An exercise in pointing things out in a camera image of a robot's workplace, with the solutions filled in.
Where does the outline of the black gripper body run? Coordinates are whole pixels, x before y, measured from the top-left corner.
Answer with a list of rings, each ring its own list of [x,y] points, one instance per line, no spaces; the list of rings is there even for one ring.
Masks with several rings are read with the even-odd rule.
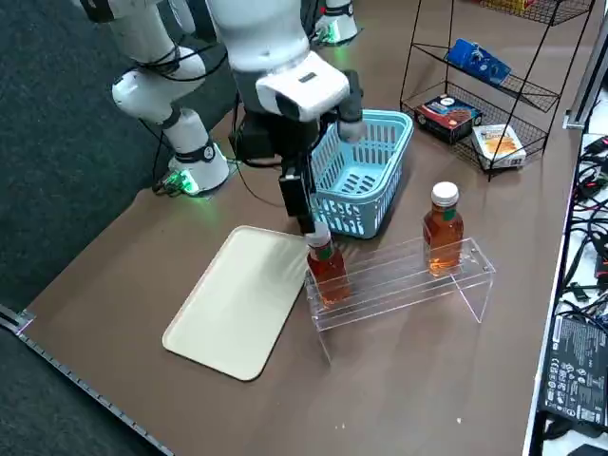
[[[235,155],[242,162],[289,159],[303,150],[304,129],[283,116],[246,111],[235,131]]]

